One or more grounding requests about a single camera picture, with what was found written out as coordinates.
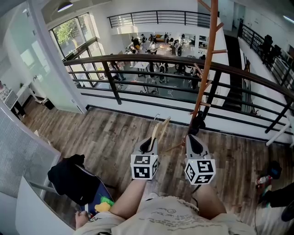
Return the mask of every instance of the wooden floor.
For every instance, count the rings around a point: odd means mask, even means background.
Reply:
[[[151,136],[157,121],[124,115],[100,109],[90,109],[86,115],[49,111],[30,101],[23,122],[38,130],[62,153],[62,157],[85,155],[85,167],[102,178],[103,182],[119,188],[117,198],[131,181],[130,154],[134,145]],[[187,127],[169,124],[159,152],[178,144]],[[282,175],[274,180],[273,190],[293,181],[293,152],[284,145],[272,144],[235,136],[200,131],[198,137],[208,145],[216,160],[217,175],[212,183],[228,212],[254,227],[254,214],[258,195],[255,180],[272,160],[280,162]],[[192,200],[192,187],[184,178],[185,149],[178,147],[160,154],[160,167],[145,193],[157,192],[161,196],[173,195]],[[74,210],[78,208],[65,196],[47,194],[47,203],[70,224],[74,224]],[[286,234],[291,223],[282,222],[283,208],[257,207],[258,235]]]

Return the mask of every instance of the ceiling light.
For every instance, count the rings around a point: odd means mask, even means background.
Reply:
[[[294,20],[291,20],[290,18],[286,17],[286,16],[283,16],[286,20],[290,21],[291,23],[294,24]]]
[[[65,10],[65,9],[70,8],[72,5],[73,5],[73,4],[72,4],[70,1],[68,1],[68,0],[64,0],[64,1],[59,5],[57,11],[58,11],[58,12],[61,12],[61,11]]]

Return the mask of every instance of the black jacket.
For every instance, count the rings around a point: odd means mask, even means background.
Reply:
[[[84,170],[84,155],[64,158],[48,172],[48,178],[60,195],[67,195],[75,203],[83,206],[94,200],[100,180]]]

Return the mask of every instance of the tree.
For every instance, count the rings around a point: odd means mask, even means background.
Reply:
[[[60,25],[57,32],[55,32],[58,38],[59,44],[65,43],[69,40],[72,40],[75,48],[78,47],[78,43],[75,40],[76,36],[76,22],[75,19],[71,19],[66,21],[62,25]]]

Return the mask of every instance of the bottle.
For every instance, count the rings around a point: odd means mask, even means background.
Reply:
[[[263,176],[263,177],[260,177],[256,180],[255,184],[256,185],[261,185],[261,184],[264,184],[265,182],[267,182],[268,180],[271,180],[272,177],[270,175],[267,175],[267,176]]]

